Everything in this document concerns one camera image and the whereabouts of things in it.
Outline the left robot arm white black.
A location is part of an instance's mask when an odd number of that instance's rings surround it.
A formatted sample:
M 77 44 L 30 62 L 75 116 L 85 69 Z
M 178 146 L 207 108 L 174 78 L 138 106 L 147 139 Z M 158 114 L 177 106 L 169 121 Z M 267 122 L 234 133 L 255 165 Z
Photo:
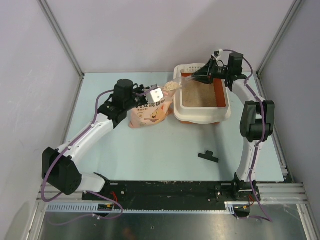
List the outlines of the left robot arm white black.
M 145 106 L 148 95 L 157 85 L 145 87 L 129 79 L 120 79 L 112 90 L 107 90 L 95 100 L 93 119 L 71 140 L 57 148 L 48 147 L 42 153 L 41 197 L 45 202 L 46 184 L 71 195 L 76 191 L 93 192 L 100 200 L 110 196 L 111 188 L 106 178 L 98 173 L 85 173 L 79 164 L 86 153 L 105 135 L 114 130 L 134 108 Z

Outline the pink cat litter bag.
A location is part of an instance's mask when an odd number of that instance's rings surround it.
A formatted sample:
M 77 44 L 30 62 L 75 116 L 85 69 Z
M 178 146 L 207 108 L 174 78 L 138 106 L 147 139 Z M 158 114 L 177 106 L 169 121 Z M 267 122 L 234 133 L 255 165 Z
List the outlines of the pink cat litter bag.
M 160 101 L 148 103 L 131 110 L 129 127 L 137 129 L 148 127 L 163 122 L 170 114 L 173 113 L 171 105 L 174 100 L 176 90 L 164 91 Z

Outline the cream orange litter box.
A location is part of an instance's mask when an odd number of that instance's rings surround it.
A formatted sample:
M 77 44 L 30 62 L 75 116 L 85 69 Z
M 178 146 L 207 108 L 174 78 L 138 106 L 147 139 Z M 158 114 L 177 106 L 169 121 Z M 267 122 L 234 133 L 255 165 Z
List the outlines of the cream orange litter box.
M 176 91 L 173 113 L 181 123 L 218 124 L 231 116 L 229 96 L 221 79 L 204 84 L 186 78 L 204 66 L 203 63 L 180 64 L 174 68 L 173 77 L 186 83 Z

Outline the black bag sealing clip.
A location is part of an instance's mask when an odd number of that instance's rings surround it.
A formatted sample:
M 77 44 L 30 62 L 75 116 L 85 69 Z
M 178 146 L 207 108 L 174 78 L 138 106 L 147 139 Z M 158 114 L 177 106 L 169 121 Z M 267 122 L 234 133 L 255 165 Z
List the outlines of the black bag sealing clip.
M 212 151 L 206 150 L 204 153 L 198 153 L 197 155 L 199 158 L 211 161 L 214 163 L 218 163 L 219 159 L 214 156 L 214 153 Z

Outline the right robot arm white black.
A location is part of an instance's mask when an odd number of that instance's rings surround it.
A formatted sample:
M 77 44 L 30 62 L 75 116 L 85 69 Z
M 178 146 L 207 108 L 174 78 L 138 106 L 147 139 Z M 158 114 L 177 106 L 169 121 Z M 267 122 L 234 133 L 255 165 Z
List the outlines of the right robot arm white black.
M 228 63 L 221 61 L 224 50 L 215 51 L 210 60 L 192 78 L 202 84 L 213 84 L 214 79 L 224 81 L 225 87 L 243 104 L 239 130 L 243 137 L 243 150 L 237 171 L 230 186 L 219 186 L 218 193 L 237 201 L 257 196 L 256 165 L 262 147 L 274 131 L 275 103 L 258 95 L 249 84 L 249 76 L 243 73 L 242 53 L 227 50 Z

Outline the clear plastic scoop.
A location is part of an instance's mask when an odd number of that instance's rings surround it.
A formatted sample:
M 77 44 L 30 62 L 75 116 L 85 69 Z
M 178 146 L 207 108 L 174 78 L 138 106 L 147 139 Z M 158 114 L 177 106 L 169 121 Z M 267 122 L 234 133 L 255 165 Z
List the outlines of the clear plastic scoop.
M 162 89 L 165 92 L 175 92 L 179 89 L 185 88 L 193 80 L 194 78 L 191 76 L 181 76 L 167 82 Z

